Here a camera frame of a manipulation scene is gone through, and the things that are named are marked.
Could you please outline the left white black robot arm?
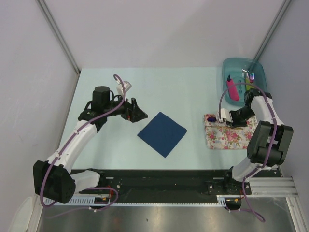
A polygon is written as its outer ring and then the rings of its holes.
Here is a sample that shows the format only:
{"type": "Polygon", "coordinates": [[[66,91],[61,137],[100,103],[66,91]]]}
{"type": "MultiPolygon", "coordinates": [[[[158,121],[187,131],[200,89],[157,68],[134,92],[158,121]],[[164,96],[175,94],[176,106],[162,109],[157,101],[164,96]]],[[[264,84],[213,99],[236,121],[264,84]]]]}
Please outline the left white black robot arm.
{"type": "Polygon", "coordinates": [[[101,178],[103,172],[87,169],[72,174],[72,167],[89,141],[100,131],[110,116],[121,116],[132,123],[148,118],[135,98],[128,100],[119,95],[112,98],[109,87],[96,87],[92,100],[78,117],[76,127],[66,142],[46,161],[38,160],[33,165],[34,189],[41,199],[48,198],[55,202],[68,203],[75,193],[92,189],[102,193],[107,182],[101,178]]]}

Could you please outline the purple spoon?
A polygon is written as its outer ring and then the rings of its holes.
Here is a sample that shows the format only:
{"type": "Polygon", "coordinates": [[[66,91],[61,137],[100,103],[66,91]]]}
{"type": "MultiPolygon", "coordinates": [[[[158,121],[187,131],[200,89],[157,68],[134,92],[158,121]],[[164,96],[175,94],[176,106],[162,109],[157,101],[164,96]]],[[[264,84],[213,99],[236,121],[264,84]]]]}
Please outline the purple spoon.
{"type": "Polygon", "coordinates": [[[210,116],[210,117],[207,118],[207,121],[208,121],[208,122],[216,122],[217,119],[216,119],[216,117],[214,117],[214,116],[210,116]]]}

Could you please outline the dark blue paper napkin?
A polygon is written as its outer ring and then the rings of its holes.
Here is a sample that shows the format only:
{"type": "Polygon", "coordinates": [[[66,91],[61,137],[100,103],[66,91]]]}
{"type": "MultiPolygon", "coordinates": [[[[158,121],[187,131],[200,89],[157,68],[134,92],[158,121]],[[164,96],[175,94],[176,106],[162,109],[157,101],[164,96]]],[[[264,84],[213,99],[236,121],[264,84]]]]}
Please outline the dark blue paper napkin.
{"type": "Polygon", "coordinates": [[[159,112],[137,136],[166,158],[186,133],[186,128],[159,112]]]}

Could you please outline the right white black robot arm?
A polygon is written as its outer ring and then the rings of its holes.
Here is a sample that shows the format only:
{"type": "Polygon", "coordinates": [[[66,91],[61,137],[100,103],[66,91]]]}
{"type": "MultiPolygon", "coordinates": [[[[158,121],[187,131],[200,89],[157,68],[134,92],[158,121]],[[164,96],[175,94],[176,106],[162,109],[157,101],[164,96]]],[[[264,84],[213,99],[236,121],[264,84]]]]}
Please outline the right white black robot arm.
{"type": "Polygon", "coordinates": [[[247,146],[247,157],[225,174],[223,189],[228,194],[234,194],[242,188],[243,182],[248,182],[261,170],[281,165],[294,133],[292,127],[279,119],[270,93],[251,88],[245,93],[244,101],[242,108],[229,112],[227,126],[245,127],[253,116],[257,119],[257,126],[247,146]]]}

